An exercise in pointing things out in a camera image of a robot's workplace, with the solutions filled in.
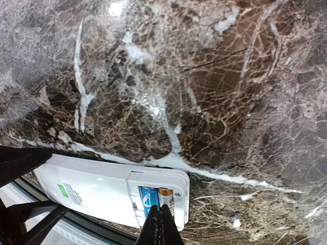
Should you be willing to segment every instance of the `white device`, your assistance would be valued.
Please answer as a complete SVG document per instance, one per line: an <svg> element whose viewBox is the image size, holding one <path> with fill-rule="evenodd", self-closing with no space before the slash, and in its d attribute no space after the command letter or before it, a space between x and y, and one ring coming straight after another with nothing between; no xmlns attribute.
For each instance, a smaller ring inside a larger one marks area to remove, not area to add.
<svg viewBox="0 0 327 245"><path fill-rule="evenodd" d="M143 226L140 186L173 190L178 231L189 219L190 179L181 170L53 154L34 173L50 200L106 221Z"/></svg>

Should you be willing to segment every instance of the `gold battery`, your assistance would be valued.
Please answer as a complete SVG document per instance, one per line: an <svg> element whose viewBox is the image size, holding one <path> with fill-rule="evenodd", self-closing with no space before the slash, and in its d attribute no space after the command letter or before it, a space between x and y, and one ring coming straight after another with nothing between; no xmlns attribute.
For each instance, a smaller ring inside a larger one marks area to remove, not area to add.
<svg viewBox="0 0 327 245"><path fill-rule="evenodd" d="M174 191L166 188L159 188L160 206L167 204L172 216L175 216Z"/></svg>

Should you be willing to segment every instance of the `black clamp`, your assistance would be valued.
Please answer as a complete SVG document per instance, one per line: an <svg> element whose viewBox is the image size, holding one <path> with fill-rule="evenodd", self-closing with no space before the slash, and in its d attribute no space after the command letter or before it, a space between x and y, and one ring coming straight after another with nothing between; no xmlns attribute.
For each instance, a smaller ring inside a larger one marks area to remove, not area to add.
<svg viewBox="0 0 327 245"><path fill-rule="evenodd" d="M166 204L151 207L135 245L184 245Z"/></svg>

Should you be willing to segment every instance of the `aa battery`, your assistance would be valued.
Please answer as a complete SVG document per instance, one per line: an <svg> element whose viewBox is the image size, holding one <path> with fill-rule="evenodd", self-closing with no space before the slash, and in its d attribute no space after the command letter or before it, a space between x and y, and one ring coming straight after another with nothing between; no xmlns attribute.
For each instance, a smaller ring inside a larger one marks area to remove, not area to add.
<svg viewBox="0 0 327 245"><path fill-rule="evenodd" d="M175 216L174 191L171 189L159 188L160 206L167 204L172 216Z"/></svg>
<svg viewBox="0 0 327 245"><path fill-rule="evenodd" d="M159 197L158 197L158 189L156 188L151 188L151 187L139 187L141 197L142 197L142 202L144 206L144 215L145 217L148 217L150 208L153 205L157 205L158 208L159 206Z"/></svg>

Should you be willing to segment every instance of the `marble surface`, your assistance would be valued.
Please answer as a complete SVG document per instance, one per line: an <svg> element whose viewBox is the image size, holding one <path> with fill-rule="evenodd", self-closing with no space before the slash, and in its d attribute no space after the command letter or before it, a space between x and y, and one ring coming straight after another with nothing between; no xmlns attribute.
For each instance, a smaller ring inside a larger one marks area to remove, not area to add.
<svg viewBox="0 0 327 245"><path fill-rule="evenodd" d="M326 244L326 13L0 0L0 144L187 170L187 245Z"/></svg>

